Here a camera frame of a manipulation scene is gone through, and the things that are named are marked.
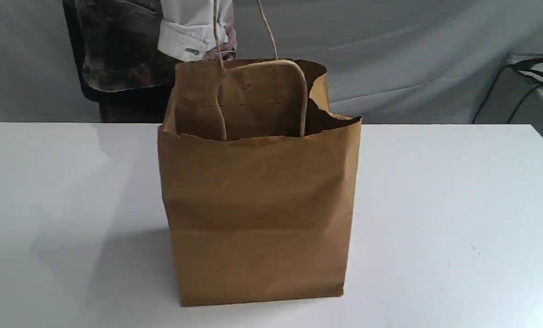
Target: white table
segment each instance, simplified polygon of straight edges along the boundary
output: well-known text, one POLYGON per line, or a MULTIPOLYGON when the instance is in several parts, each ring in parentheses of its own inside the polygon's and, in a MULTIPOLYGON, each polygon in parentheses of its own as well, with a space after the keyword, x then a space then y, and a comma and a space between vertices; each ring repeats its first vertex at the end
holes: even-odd
POLYGON ((156 127, 0 123, 0 328, 543 328, 543 140, 365 126, 341 298, 181 308, 156 127))

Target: gray backdrop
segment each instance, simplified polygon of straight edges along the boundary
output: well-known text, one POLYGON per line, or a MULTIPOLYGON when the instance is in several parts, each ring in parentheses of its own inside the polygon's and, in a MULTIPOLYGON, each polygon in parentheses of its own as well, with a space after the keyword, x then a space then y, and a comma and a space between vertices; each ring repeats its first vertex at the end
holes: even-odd
MULTIPOLYGON (((255 0, 239 54, 271 55, 255 0)), ((369 123, 465 123, 509 51, 543 52, 543 0, 265 0, 280 55, 326 64, 332 110, 369 123)), ((0 0, 0 121, 98 121, 61 0, 0 0)))

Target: person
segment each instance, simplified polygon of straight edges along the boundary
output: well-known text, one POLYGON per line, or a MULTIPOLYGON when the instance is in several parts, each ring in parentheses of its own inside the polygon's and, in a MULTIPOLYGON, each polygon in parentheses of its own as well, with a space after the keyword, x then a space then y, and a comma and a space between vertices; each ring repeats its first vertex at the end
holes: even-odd
MULTIPOLYGON (((84 96, 105 123, 161 123, 178 62, 218 58, 214 0, 63 0, 84 96)), ((221 54, 233 60, 232 0, 217 0, 221 54)))

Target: brown paper bag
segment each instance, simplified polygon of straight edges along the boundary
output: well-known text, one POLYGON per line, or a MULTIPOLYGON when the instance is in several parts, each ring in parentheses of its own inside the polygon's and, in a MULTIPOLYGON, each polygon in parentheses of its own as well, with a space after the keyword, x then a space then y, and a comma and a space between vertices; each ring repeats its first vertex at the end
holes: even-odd
POLYGON ((176 66, 158 151, 183 306, 342 295, 361 119, 327 111, 325 73, 176 66))

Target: white shirt sleeve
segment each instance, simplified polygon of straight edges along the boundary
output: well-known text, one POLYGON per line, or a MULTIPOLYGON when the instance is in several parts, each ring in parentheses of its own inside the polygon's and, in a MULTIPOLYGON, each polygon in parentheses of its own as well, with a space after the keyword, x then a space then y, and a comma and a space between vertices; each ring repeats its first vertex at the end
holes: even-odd
MULTIPOLYGON (((164 18, 160 26, 158 50, 182 60, 202 60, 213 49, 212 26, 214 0, 161 0, 164 18)), ((217 34, 222 43, 230 42, 233 31, 232 0, 217 0, 219 22, 217 34)))

